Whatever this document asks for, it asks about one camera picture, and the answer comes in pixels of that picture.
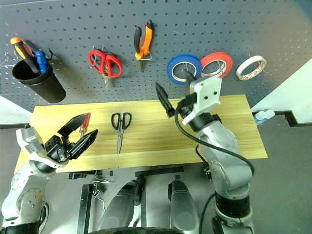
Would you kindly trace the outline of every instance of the black cup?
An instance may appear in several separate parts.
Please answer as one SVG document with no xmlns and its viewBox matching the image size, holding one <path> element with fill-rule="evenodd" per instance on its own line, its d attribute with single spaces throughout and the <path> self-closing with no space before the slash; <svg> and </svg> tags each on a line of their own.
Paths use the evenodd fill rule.
<svg viewBox="0 0 312 234">
<path fill-rule="evenodd" d="M 39 75 L 33 73 L 28 64 L 22 60 L 14 66 L 12 74 L 49 103 L 60 102 L 66 97 L 66 92 L 55 77 L 50 64 L 48 70 Z"/>
</svg>

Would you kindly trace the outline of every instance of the gray pegboard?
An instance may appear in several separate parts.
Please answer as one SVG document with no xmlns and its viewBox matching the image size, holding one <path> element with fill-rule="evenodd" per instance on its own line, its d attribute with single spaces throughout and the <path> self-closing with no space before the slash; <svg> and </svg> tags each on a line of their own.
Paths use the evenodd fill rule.
<svg viewBox="0 0 312 234">
<path fill-rule="evenodd" d="M 254 106 L 312 56 L 311 1 L 294 0 L 101 0 L 4 1 L 1 8 L 1 56 L 13 55 L 11 37 L 60 59 L 51 61 L 67 92 L 61 104 L 156 99 L 159 81 L 169 97 L 179 98 L 188 88 L 173 84 L 166 75 L 170 59 L 179 54 L 203 58 L 216 51 L 229 53 L 234 66 L 222 84 L 222 95 L 246 94 Z M 134 58 L 135 27 L 151 19 L 155 24 L 151 51 L 144 73 Z M 92 45 L 104 45 L 123 64 L 121 77 L 105 90 L 103 78 L 89 69 Z M 240 81 L 236 69 L 249 55 L 262 55 L 266 71 Z M 2 95 L 32 111 L 49 105 L 18 83 L 12 68 L 1 68 Z"/>
</svg>

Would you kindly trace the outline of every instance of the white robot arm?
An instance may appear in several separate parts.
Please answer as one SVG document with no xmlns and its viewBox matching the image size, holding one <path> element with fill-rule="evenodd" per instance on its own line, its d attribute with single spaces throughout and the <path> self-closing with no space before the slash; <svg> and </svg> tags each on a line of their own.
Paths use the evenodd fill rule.
<svg viewBox="0 0 312 234">
<path fill-rule="evenodd" d="M 77 159 L 97 137 L 98 130 L 94 130 L 76 144 L 69 142 L 69 134 L 84 118 L 85 114 L 72 118 L 58 131 L 61 138 L 52 136 L 45 145 L 33 127 L 16 131 L 18 144 L 30 160 L 11 181 L 10 193 L 1 208 L 4 217 L 1 233 L 38 233 L 46 183 L 57 168 L 67 165 L 68 160 Z"/>
</svg>

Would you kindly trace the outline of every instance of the wooden table surface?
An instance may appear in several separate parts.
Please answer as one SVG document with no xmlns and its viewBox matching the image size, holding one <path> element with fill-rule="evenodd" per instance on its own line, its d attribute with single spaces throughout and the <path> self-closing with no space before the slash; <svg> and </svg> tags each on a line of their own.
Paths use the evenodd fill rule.
<svg viewBox="0 0 312 234">
<path fill-rule="evenodd" d="M 178 101 L 171 100 L 174 107 Z M 57 172 L 201 162 L 195 153 L 197 143 L 177 129 L 174 118 L 167 118 L 158 100 L 37 106 L 30 125 L 46 142 L 52 135 L 58 135 L 57 131 L 72 117 L 87 112 L 91 113 L 87 130 L 98 129 L 97 138 L 77 160 L 70 160 Z M 119 155 L 117 133 L 111 126 L 111 115 L 115 112 L 133 115 L 131 125 L 123 134 Z M 235 134 L 244 157 L 267 157 L 245 95 L 221 96 L 221 105 L 215 106 L 212 114 L 218 114 L 223 124 Z M 186 129 L 194 134 L 189 126 Z M 76 142 L 78 138 L 77 129 L 69 139 Z M 22 151 L 15 171 L 27 161 L 28 157 Z"/>
</svg>

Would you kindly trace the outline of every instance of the orange screwdriver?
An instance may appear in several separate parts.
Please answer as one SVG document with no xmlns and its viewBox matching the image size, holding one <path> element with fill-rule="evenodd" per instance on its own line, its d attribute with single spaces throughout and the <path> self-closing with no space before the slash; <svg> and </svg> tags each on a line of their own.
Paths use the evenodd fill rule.
<svg viewBox="0 0 312 234">
<path fill-rule="evenodd" d="M 20 38 L 11 38 L 10 43 L 18 53 L 19 57 L 23 59 L 28 66 L 30 66 L 33 73 L 39 73 L 40 69 L 36 64 L 35 57 L 32 56 L 30 50 Z"/>
<path fill-rule="evenodd" d="M 83 134 L 87 131 L 90 115 L 91 115 L 91 113 L 86 113 L 86 117 L 84 118 L 84 121 L 83 121 L 82 125 L 80 126 L 80 129 L 79 129 L 80 138 L 82 138 Z"/>
</svg>

